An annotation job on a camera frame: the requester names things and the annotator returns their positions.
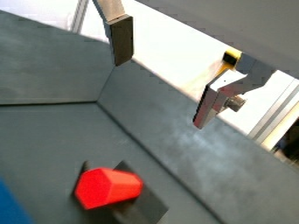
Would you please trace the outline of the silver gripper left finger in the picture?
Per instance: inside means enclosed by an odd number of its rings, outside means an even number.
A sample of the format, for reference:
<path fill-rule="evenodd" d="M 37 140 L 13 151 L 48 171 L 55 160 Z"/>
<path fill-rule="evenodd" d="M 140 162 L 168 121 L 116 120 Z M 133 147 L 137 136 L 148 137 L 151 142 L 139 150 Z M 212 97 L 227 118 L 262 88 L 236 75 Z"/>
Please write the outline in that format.
<path fill-rule="evenodd" d="M 92 0 L 103 18 L 107 38 L 111 44 L 115 65 L 132 59 L 133 17 L 127 15 L 121 0 Z"/>

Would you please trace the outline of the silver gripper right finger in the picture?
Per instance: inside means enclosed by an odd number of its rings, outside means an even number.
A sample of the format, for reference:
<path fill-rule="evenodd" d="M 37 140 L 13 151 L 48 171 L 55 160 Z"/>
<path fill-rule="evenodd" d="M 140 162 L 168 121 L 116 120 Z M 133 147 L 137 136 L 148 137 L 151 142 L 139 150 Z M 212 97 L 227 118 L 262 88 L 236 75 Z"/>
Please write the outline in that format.
<path fill-rule="evenodd" d="M 262 88 L 275 71 L 272 66 L 245 53 L 227 50 L 219 71 L 203 90 L 193 125 L 201 129 L 225 109 L 237 112 L 245 103 L 240 95 Z"/>

